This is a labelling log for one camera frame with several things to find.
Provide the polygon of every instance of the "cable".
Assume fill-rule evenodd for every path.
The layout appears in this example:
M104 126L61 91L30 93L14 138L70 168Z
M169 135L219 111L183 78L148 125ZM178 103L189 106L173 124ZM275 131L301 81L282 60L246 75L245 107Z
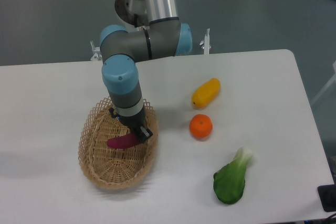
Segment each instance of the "cable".
M335 222L331 222L329 223L329 220L331 220L332 217L335 217L336 216L336 213L332 214L331 216L327 217L324 219L324 221L322 222L322 224L332 224L332 223L335 223Z

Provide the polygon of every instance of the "orange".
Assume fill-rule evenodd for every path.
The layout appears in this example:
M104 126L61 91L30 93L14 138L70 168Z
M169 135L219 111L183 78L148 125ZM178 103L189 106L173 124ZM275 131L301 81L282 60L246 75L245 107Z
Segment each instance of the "orange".
M195 115L190 121L189 130L195 138L205 138L212 131L211 119L207 115Z

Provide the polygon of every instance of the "robotic arm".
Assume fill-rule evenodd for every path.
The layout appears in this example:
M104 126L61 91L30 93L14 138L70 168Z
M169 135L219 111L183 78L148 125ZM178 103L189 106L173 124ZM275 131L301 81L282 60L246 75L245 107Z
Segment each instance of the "robotic arm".
M111 25L101 32L102 78L114 104L111 115L143 143L152 132L144 123L135 63L189 53L191 31L188 24L180 23L175 0L116 0L114 6L122 21L138 30L128 32L122 26Z

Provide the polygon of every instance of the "blue joint cap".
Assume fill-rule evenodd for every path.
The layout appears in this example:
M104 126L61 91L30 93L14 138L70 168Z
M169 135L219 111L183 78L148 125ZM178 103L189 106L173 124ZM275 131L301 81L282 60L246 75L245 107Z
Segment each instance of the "blue joint cap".
M119 26L119 25L110 25L107 26L103 29L103 31L101 31L100 33L100 46L103 43L104 39L109 36L111 33L114 33L116 31L125 31L127 32L126 28L123 26Z
M190 27L186 23L181 23L180 39L178 40L175 55L187 55L193 49L193 37L191 36Z
M103 82L114 94L128 94L139 82L135 62L127 55L114 55L108 58L102 68Z

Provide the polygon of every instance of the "metal bracket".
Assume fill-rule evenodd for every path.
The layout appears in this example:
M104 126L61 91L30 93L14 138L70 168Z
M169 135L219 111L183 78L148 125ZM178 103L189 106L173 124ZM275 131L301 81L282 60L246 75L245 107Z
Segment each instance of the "metal bracket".
M91 61L94 61L94 60L102 60L102 56L101 56L101 53L100 53L100 47L95 47L94 44L93 44L93 40L90 41L90 45L91 45L91 50L92 50L92 53L93 53L93 56L91 57Z
M326 90L334 83L336 83L336 61L333 64L333 68L335 71L335 74L327 81L327 83L323 86L323 88L315 95L315 97L311 100L310 106L313 106L326 92Z
M206 34L204 36L204 40L201 40L200 47L204 51L205 55L208 55L211 50L210 45L210 28L206 30Z

